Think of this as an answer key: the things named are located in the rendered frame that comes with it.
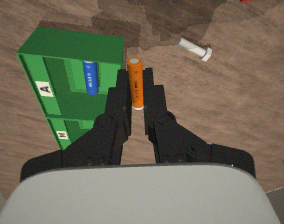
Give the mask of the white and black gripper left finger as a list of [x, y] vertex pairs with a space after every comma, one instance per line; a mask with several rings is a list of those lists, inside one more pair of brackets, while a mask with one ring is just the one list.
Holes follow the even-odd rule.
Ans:
[[118, 69], [116, 87], [109, 87], [105, 113], [93, 128], [71, 143], [24, 163], [20, 182], [50, 169], [80, 166], [120, 165], [123, 144], [131, 136], [132, 98], [128, 71]]

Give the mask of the orange battery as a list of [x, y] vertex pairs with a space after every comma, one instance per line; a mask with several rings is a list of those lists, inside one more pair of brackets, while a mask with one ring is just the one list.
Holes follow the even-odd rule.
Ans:
[[143, 109], [143, 65], [142, 60], [133, 57], [127, 60], [127, 70], [132, 98], [132, 106], [135, 110]]

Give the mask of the green bin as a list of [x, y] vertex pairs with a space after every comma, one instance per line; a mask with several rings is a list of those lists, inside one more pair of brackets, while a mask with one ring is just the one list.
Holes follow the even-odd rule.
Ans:
[[[61, 150], [105, 113], [108, 89], [123, 69], [124, 38], [36, 27], [16, 52]], [[95, 95], [87, 93], [82, 61], [97, 63]]]

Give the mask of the blue battery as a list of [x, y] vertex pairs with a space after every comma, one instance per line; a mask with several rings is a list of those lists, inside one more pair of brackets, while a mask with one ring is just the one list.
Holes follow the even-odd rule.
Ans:
[[87, 93], [95, 95], [99, 92], [96, 62], [82, 61]]

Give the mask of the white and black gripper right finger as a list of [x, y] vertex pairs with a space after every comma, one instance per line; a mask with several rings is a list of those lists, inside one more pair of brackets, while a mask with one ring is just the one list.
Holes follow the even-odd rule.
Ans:
[[164, 86], [154, 85], [153, 69], [145, 68], [142, 75], [145, 135], [153, 143], [156, 163], [222, 163], [245, 170], [256, 179], [254, 159], [248, 152], [207, 144], [178, 124], [174, 114], [167, 111]]

